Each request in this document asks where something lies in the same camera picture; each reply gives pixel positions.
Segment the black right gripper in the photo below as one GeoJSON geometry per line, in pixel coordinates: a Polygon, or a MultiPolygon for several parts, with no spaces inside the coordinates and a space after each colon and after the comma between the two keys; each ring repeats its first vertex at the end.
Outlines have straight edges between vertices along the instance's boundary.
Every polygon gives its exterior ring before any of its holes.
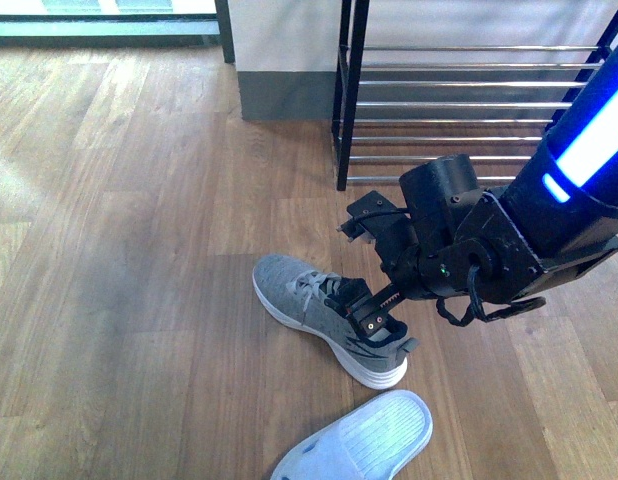
{"type": "Polygon", "coordinates": [[[474,294],[509,304],[539,293],[544,268],[500,205],[480,188],[468,156],[440,157],[399,179],[407,208],[378,239],[391,283],[373,294],[362,278],[326,281],[333,311],[327,335],[342,345],[389,345],[404,339],[390,311],[404,298],[474,294]]]}

